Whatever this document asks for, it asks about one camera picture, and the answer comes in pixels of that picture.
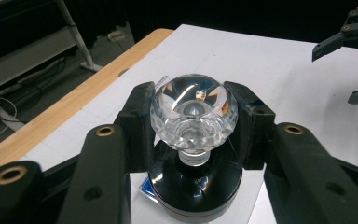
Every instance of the black round base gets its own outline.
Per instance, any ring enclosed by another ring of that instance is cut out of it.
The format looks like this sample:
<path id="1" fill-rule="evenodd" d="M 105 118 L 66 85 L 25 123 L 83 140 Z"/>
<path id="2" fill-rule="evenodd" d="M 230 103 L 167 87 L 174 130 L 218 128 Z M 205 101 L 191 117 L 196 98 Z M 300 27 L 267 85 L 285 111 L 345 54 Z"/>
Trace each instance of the black round base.
<path id="1" fill-rule="evenodd" d="M 222 216 L 235 198 L 242 169 L 230 144 L 211 152 L 199 167 L 183 164 L 178 152 L 160 141 L 154 151 L 150 182 L 159 203 L 172 217 L 187 223 Z"/>

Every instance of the crystal glass knob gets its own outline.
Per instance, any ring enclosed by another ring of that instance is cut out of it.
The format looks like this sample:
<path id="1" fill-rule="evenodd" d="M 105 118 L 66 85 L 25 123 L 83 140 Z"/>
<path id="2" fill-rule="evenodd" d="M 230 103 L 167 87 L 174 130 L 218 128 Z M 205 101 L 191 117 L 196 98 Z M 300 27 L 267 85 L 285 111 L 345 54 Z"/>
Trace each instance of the crystal glass knob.
<path id="1" fill-rule="evenodd" d="M 160 87 L 150 113 L 156 134 L 191 166 L 209 159 L 210 150 L 226 141 L 238 118 L 232 94 L 216 80 L 196 74 Z"/>

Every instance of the metal screw hole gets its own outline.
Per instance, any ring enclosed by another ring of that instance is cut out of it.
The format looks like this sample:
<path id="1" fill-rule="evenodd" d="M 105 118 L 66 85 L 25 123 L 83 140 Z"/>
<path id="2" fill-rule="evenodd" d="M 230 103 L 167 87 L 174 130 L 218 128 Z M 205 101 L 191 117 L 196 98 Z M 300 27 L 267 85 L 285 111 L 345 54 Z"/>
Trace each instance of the metal screw hole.
<path id="1" fill-rule="evenodd" d="M 25 166 L 9 167 L 0 173 L 0 185 L 14 183 L 20 180 L 27 173 Z"/>
<path id="2" fill-rule="evenodd" d="M 287 133 L 291 133 L 291 134 L 303 134 L 304 133 L 304 131 L 300 127 L 297 127 L 297 126 L 294 126 L 294 125 L 285 126 L 284 130 Z"/>
<path id="3" fill-rule="evenodd" d="M 115 132 L 115 129 L 112 127 L 102 127 L 97 130 L 96 134 L 100 137 L 105 137 L 105 136 L 111 135 L 114 132 Z"/>

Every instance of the wooden table edge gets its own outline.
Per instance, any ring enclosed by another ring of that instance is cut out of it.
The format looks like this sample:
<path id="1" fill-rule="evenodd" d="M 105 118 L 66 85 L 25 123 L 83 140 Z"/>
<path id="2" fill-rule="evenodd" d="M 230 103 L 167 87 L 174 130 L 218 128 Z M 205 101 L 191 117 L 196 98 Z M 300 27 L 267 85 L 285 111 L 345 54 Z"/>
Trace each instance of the wooden table edge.
<path id="1" fill-rule="evenodd" d="M 0 166 L 22 158 L 172 32 L 155 30 L 0 143 Z"/>

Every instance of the white table surface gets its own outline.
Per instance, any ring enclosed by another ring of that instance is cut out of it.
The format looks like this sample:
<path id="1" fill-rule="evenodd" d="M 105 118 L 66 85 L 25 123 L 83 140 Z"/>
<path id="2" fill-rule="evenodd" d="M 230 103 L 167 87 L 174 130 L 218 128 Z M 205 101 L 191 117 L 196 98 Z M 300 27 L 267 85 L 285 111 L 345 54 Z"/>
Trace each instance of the white table surface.
<path id="1" fill-rule="evenodd" d="M 339 49 L 312 63 L 314 46 L 182 25 L 22 160 L 44 170 L 63 162 L 80 152 L 91 128 L 115 120 L 134 86 L 196 73 L 249 87 L 276 123 L 307 127 L 332 156 L 358 166 L 358 105 L 347 103 L 358 91 L 358 50 Z M 138 192 L 144 177 L 131 175 L 132 223 L 177 223 Z M 244 172 L 236 200 L 213 223 L 275 223 L 261 185 L 262 172 Z"/>

